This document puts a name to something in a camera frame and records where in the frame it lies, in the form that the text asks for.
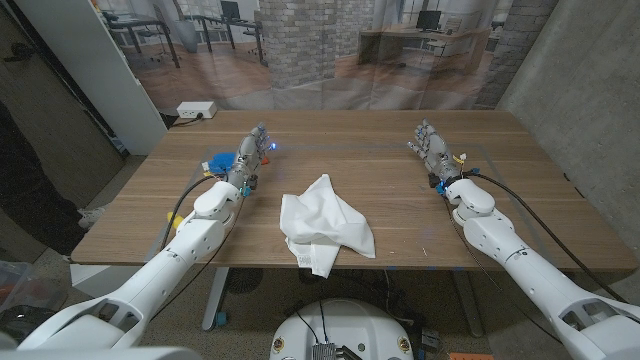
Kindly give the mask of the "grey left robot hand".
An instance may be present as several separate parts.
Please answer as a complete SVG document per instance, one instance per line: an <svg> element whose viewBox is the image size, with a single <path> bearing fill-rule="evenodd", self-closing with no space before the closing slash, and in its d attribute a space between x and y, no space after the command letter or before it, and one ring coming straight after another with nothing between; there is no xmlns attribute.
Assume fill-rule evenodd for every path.
<svg viewBox="0 0 640 360"><path fill-rule="evenodd" d="M227 175L227 182L239 189L255 190L263 160L276 145L270 140L264 123L259 123L241 141Z"/></svg>

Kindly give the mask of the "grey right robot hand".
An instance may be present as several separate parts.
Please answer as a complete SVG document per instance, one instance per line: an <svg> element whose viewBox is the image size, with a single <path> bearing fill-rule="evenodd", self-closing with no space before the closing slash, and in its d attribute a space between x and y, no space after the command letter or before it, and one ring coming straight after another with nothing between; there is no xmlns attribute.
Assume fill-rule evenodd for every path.
<svg viewBox="0 0 640 360"><path fill-rule="evenodd" d="M414 133L414 141L409 141L407 146L423 161L429 174L435 176L440 182L447 182L461 176L458 162L454 159L445 140L426 118L416 127Z"/></svg>

